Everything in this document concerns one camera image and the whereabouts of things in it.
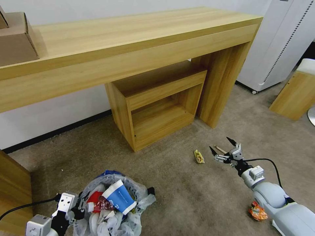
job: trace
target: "paper cup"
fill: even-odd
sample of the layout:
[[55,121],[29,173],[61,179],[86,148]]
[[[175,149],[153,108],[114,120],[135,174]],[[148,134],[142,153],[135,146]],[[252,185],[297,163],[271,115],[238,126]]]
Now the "paper cup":
[[118,180],[116,183],[112,184],[102,194],[102,196],[108,201],[112,202],[113,206],[124,215],[131,211],[137,204],[131,198],[121,180]]

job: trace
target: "food wrapper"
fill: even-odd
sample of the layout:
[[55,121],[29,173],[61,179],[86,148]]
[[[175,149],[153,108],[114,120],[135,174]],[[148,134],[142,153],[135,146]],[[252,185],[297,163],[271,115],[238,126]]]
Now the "food wrapper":
[[204,158],[197,149],[195,150],[194,154],[195,154],[197,163],[204,163]]
[[252,202],[252,207],[248,209],[248,212],[257,221],[268,219],[268,215],[265,212],[265,210],[262,207],[260,207],[258,203],[255,201]]

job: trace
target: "white plastic bag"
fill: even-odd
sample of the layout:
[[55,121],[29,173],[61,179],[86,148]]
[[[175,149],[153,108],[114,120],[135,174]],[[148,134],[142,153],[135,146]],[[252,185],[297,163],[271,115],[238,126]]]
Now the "white plastic bag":
[[[147,188],[144,185],[133,181],[129,177],[123,176],[119,172],[108,170],[91,181],[86,186],[81,196],[87,196],[100,184],[104,184],[108,187],[118,180],[122,180],[130,195],[136,202],[138,202],[135,207],[136,211],[135,213],[129,212],[124,219],[122,219],[123,214],[117,211],[115,216],[110,217],[107,220],[107,223],[104,222],[99,224],[97,228],[97,236],[108,236],[109,234],[111,236],[139,236],[142,228],[140,220],[141,214],[149,205],[156,201],[155,196],[148,194]],[[86,212],[85,219],[89,219],[90,215],[90,213]],[[86,220],[85,222],[83,220],[77,221],[73,226],[73,236],[89,235],[89,226],[85,226],[85,224],[88,224]]]

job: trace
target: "white wall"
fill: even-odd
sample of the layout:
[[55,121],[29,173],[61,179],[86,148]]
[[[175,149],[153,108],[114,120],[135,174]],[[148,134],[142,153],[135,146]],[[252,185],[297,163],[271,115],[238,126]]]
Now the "white wall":
[[[0,0],[32,25],[208,6],[264,15],[271,0]],[[109,110],[104,85],[0,113],[0,149]]]

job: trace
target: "white cushion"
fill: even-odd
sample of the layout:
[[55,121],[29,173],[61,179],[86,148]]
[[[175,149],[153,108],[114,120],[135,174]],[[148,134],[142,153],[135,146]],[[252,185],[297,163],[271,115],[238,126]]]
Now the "white cushion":
[[315,75],[315,60],[304,58],[296,70],[299,72]]

